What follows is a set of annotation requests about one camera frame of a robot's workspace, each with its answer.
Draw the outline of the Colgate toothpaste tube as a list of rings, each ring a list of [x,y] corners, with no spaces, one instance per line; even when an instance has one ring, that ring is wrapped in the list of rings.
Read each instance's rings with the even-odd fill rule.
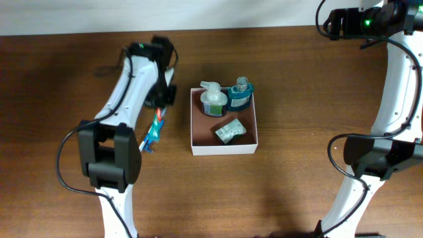
[[[155,111],[155,117],[153,119],[153,123],[147,135],[148,141],[156,142],[160,140],[160,133],[161,133],[161,128],[163,127],[163,124],[164,124],[163,117],[165,115],[165,112],[166,112],[166,108],[158,108]]]

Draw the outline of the teal mouthwash bottle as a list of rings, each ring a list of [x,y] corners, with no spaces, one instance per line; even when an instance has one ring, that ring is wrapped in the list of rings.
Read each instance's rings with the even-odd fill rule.
[[[228,111],[242,111],[250,106],[254,86],[246,77],[239,77],[234,86],[228,89]]]

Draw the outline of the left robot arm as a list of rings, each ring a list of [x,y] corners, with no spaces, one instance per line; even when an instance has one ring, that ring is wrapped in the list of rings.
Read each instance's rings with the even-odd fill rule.
[[[141,109],[172,105],[171,83],[177,56],[173,43],[154,36],[150,43],[125,49],[120,78],[94,122],[81,121],[77,132],[81,170],[99,195],[106,237],[137,237],[132,190],[141,170],[135,127]]]

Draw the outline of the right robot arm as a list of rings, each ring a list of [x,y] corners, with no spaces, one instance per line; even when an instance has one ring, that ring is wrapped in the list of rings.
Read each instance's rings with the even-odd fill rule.
[[[374,194],[392,174],[422,162],[422,2],[360,1],[358,7],[334,9],[317,32],[330,40],[363,40],[362,48],[384,42],[387,74],[371,132],[339,134],[344,139],[339,165],[344,180],[314,237],[355,237]]]

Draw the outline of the clear hand soap pump bottle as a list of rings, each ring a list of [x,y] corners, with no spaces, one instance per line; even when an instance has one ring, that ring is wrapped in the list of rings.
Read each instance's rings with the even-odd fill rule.
[[[203,113],[212,117],[224,116],[228,98],[227,95],[221,91],[220,84],[202,81],[200,86],[205,89],[200,96]]]

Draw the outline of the green white floss packet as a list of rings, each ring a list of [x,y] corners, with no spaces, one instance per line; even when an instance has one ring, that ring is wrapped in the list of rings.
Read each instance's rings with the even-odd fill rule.
[[[234,119],[230,123],[216,130],[215,135],[223,144],[227,145],[234,139],[244,136],[246,132],[247,130],[241,122],[238,119]]]

